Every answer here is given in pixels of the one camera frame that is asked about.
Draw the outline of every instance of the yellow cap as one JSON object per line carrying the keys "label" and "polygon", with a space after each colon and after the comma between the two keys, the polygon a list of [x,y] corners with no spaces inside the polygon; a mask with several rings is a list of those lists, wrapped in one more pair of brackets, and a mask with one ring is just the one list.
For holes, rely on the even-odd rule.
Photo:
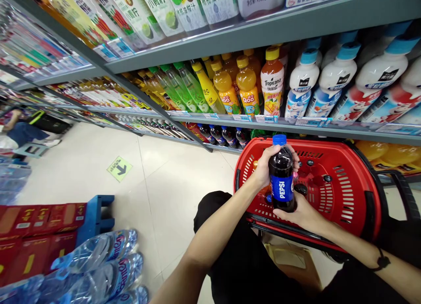
{"label": "yellow cap", "polygon": [[227,59],[230,59],[231,58],[231,53],[225,53],[225,54],[222,54],[222,59],[223,60],[227,60]]}
{"label": "yellow cap", "polygon": [[279,58],[279,47],[271,46],[266,49],[266,60],[274,61]]}
{"label": "yellow cap", "polygon": [[193,63],[192,67],[193,67],[193,70],[195,72],[198,72],[199,70],[201,70],[203,68],[203,66],[200,62]]}
{"label": "yellow cap", "polygon": [[238,68],[244,68],[249,64],[249,57],[246,55],[241,55],[237,57],[237,66]]}
{"label": "yellow cap", "polygon": [[244,50],[244,55],[251,56],[254,54],[254,49]]}
{"label": "yellow cap", "polygon": [[213,61],[210,66],[212,67],[212,70],[216,72],[217,70],[222,69],[222,63],[221,61]]}

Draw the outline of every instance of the black pants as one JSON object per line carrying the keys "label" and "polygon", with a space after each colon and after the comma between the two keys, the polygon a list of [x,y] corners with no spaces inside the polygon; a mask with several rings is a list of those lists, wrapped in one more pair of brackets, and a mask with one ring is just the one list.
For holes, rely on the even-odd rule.
{"label": "black pants", "polygon": [[[208,217],[230,197],[231,194],[222,191],[207,194],[199,203],[194,218],[194,232],[197,232]],[[378,244],[420,268],[419,232],[411,233],[411,229],[404,225],[404,222],[399,222],[399,225],[393,224],[391,228],[394,228],[394,231],[384,231],[380,235]],[[288,278],[276,267],[244,216],[208,274],[212,282],[212,297],[215,304],[310,301],[353,304],[369,301],[406,303],[395,290],[356,260],[347,261],[318,298],[310,300],[297,281]]]}

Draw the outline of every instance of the arrow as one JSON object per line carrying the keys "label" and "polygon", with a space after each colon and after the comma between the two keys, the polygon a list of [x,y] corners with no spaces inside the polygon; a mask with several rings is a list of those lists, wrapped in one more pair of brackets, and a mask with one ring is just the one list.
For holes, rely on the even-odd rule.
{"label": "arrow", "polygon": [[120,166],[117,166],[117,169],[120,170],[118,175],[124,175],[126,173],[126,165],[124,165],[124,168],[121,168]]}

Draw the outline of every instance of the sneaker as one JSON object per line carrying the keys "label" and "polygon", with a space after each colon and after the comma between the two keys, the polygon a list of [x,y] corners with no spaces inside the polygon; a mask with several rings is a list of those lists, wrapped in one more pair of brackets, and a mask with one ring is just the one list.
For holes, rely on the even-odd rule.
{"label": "sneaker", "polygon": [[54,139],[52,141],[45,142],[44,145],[48,147],[54,147],[61,143],[60,139]]}

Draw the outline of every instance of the bracelet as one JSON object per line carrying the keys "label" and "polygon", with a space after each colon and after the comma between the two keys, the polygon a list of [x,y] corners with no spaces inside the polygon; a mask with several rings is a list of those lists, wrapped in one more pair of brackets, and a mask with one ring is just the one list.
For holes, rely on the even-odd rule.
{"label": "bracelet", "polygon": [[380,252],[380,257],[377,259],[378,267],[374,268],[374,269],[370,269],[373,272],[380,271],[383,268],[386,268],[390,264],[389,258],[387,258],[383,255],[383,252],[379,247],[377,247],[377,248],[378,248],[378,251]]}

